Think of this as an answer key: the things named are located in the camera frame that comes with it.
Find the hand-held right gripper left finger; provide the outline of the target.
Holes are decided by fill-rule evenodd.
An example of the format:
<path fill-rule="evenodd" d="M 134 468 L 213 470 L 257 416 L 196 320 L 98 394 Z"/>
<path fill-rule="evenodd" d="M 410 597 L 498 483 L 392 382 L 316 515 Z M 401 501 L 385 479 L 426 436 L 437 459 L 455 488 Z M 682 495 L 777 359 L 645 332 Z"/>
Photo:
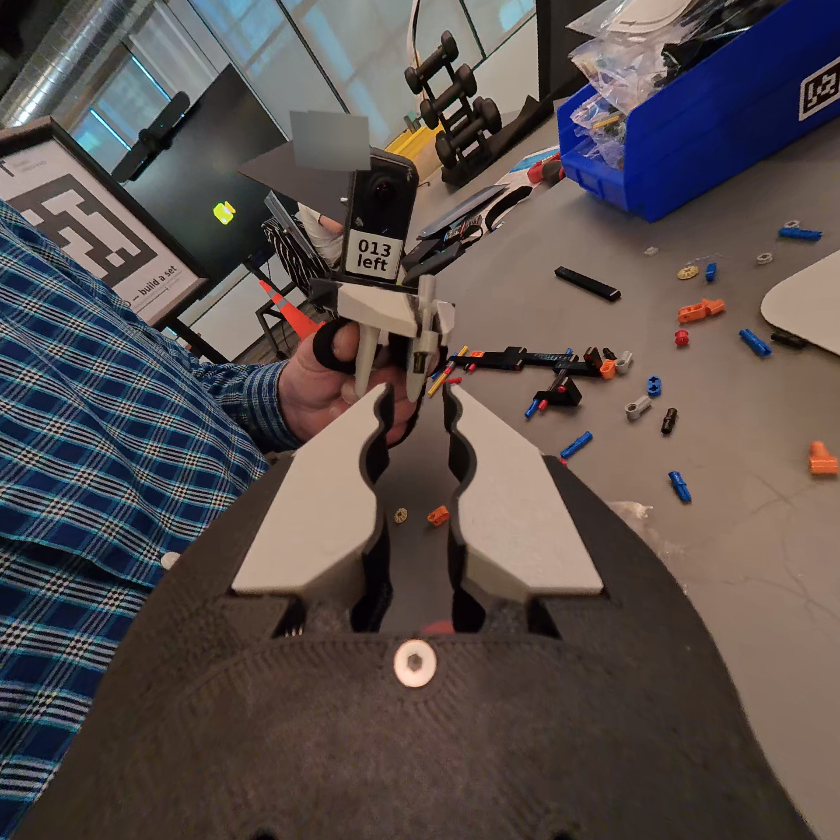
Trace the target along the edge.
<path fill-rule="evenodd" d="M 377 633 L 392 602 L 390 541 L 375 483 L 389 466 L 394 389 L 372 388 L 290 458 L 233 579 L 237 595 L 330 603 Z"/>

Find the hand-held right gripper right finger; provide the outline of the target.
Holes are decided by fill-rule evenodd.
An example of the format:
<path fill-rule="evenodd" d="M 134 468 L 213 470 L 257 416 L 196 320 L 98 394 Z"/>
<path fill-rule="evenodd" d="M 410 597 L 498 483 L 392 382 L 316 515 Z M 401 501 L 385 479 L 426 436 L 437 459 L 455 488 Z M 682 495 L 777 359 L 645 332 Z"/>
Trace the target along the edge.
<path fill-rule="evenodd" d="M 539 603 L 591 600 L 606 588 L 564 502 L 561 464 L 459 385 L 444 389 L 451 623 L 476 634 L 498 607 L 540 626 Z"/>

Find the grey lego axle connector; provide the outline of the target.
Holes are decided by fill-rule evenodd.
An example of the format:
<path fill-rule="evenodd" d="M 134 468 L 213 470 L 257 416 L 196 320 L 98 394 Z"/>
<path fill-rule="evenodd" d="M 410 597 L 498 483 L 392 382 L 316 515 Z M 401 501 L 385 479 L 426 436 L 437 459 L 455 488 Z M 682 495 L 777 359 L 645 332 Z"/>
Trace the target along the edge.
<path fill-rule="evenodd" d="M 414 404 L 421 400 L 427 374 L 438 351 L 438 332 L 434 329 L 437 313 L 436 278 L 423 275 L 417 289 L 418 335 L 410 339 L 406 356 L 406 395 Z"/>

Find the black lego frame assembly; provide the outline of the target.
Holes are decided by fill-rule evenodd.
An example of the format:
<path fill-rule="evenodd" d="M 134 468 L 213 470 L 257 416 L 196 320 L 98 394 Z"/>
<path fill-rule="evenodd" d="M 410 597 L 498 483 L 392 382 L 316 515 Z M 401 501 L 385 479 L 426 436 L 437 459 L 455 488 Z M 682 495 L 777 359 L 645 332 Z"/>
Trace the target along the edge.
<path fill-rule="evenodd" d="M 451 355 L 446 364 L 449 368 L 463 369 L 467 372 L 478 370 L 520 372 L 526 368 L 550 370 L 553 378 L 548 387 L 535 392 L 541 404 L 538 413 L 545 413 L 550 407 L 577 407 L 582 394 L 576 384 L 580 378 L 602 380 L 600 368 L 607 360 L 617 360 L 615 355 L 605 349 L 602 354 L 595 346 L 588 348 L 583 356 L 572 350 L 565 353 L 531 353 L 526 348 L 509 346 L 504 351 L 475 351 L 471 355 Z"/>

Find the person's left forearm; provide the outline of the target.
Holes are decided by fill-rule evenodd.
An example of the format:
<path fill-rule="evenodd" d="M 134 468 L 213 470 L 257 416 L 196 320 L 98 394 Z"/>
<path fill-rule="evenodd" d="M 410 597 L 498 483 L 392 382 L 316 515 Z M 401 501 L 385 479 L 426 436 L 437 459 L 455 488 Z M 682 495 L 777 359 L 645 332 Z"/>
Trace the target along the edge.
<path fill-rule="evenodd" d="M 290 362 L 271 364 L 215 364 L 188 354 L 190 371 L 234 424 L 262 454 L 298 449 L 302 442 L 291 432 L 280 404 L 280 375 Z"/>

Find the long black lego bar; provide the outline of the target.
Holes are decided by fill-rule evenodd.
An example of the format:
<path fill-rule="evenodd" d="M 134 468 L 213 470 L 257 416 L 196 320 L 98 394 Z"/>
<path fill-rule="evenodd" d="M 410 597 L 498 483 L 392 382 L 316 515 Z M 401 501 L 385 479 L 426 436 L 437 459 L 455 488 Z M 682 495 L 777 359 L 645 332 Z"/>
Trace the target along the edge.
<path fill-rule="evenodd" d="M 574 287 L 590 292 L 605 301 L 616 302 L 622 298 L 622 292 L 620 290 L 599 280 L 583 275 L 576 270 L 559 266 L 554 270 L 554 275 L 559 279 L 570 283 Z"/>

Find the person's left hand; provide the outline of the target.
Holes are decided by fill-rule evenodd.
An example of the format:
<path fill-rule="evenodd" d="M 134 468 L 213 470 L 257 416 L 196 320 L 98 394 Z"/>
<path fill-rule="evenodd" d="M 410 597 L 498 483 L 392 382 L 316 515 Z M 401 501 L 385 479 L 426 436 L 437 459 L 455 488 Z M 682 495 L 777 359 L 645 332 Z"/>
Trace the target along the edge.
<path fill-rule="evenodd" d="M 332 341 L 335 359 L 349 364 L 350 373 L 332 371 L 320 363 L 314 345 L 325 338 Z M 356 322 L 339 328 L 334 328 L 333 322 L 324 324 L 301 343 L 280 373 L 277 385 L 280 412 L 288 432 L 300 444 L 319 434 L 357 401 L 354 372 L 359 341 L 360 326 Z M 374 360 L 369 388 L 380 384 L 391 385 L 394 390 L 394 418 L 386 442 L 389 446 L 398 445 L 411 433 L 418 404 L 408 398 L 406 371 L 394 363 L 388 346 Z"/>

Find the dark tablet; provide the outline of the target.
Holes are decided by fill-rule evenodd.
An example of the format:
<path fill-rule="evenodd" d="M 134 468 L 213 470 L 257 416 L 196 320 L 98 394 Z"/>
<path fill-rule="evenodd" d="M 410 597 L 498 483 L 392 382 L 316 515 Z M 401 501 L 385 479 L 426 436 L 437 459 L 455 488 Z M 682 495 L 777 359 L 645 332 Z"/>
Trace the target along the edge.
<path fill-rule="evenodd" d="M 460 219 L 474 215 L 482 207 L 505 193 L 507 189 L 507 184 L 495 184 L 484 187 L 459 205 L 447 211 L 447 213 L 437 220 L 426 225 L 425 228 L 416 234 L 416 239 L 427 240 L 440 236 L 442 232 L 449 230 Z"/>

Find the black dumbbell rack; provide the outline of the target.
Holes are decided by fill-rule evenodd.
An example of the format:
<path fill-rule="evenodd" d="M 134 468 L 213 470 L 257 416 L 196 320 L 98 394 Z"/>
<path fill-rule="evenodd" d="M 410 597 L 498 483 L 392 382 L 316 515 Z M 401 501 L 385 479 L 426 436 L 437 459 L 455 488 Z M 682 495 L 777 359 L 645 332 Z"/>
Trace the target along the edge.
<path fill-rule="evenodd" d="M 463 186 L 491 163 L 491 140 L 502 130 L 501 112 L 490 98 L 477 93 L 469 64 L 457 66 L 459 48 L 445 30 L 425 59 L 412 58 L 404 70 L 409 90 L 419 98 L 419 118 L 434 132 L 434 150 L 442 181 Z"/>

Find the white blue paper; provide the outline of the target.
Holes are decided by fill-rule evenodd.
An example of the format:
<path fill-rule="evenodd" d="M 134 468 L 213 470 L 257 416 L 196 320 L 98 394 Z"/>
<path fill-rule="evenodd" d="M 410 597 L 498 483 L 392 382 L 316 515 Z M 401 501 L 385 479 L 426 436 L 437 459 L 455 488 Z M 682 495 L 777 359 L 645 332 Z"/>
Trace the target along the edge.
<path fill-rule="evenodd" d="M 532 185 L 528 180 L 527 173 L 529 168 L 536 162 L 549 158 L 555 154 L 560 156 L 559 145 L 554 145 L 526 155 L 520 159 L 518 163 L 513 165 L 509 172 L 500 177 L 496 184 L 507 184 L 508 187 L 537 186 Z"/>

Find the black monitor screen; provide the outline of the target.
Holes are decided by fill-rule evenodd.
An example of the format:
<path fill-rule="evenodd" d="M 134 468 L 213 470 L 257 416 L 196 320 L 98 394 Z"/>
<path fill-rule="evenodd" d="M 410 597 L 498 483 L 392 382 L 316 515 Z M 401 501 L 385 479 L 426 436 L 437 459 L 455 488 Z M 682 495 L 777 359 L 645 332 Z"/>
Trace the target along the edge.
<path fill-rule="evenodd" d="M 174 127 L 171 144 L 123 188 L 219 282 L 265 255 L 269 187 L 241 173 L 287 138 L 235 66 L 227 66 Z"/>

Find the black framed sign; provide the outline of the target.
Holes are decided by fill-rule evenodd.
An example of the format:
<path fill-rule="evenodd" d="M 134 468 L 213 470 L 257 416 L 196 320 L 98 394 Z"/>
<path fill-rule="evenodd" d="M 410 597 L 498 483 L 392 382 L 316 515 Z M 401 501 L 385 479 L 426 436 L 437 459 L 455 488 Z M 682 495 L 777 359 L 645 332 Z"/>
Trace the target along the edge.
<path fill-rule="evenodd" d="M 2 129 L 1 197 L 152 326 L 205 281 L 195 260 L 50 117 Z"/>

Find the blue bin with tag sticker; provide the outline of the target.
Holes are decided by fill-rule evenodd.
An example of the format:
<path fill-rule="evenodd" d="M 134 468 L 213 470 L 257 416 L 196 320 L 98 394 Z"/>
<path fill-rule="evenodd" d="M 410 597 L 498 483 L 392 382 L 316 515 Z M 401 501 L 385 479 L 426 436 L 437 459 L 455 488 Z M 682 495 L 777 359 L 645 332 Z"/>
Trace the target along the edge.
<path fill-rule="evenodd" d="M 657 221 L 837 118 L 838 55 L 838 2 L 783 4 L 629 114 L 622 170 L 582 152 L 587 85 L 556 110 L 565 174 Z"/>

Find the metal ventilation duct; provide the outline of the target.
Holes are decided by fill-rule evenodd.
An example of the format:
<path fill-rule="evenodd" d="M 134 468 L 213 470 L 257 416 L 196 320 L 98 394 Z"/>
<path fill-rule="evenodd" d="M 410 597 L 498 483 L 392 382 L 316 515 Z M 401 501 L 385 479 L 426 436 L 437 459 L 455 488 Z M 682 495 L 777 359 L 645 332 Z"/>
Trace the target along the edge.
<path fill-rule="evenodd" d="M 152 1 L 69 2 L 2 96 L 1 122 L 12 129 L 57 119 L 88 89 L 111 53 L 151 12 Z"/>

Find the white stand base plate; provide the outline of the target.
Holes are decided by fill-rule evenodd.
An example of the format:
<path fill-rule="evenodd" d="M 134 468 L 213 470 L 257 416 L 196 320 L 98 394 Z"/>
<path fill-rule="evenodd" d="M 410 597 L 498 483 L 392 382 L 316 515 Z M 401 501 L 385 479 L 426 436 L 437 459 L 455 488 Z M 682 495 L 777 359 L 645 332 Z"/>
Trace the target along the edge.
<path fill-rule="evenodd" d="M 773 287 L 760 313 L 769 325 L 839 355 L 839 252 Z"/>

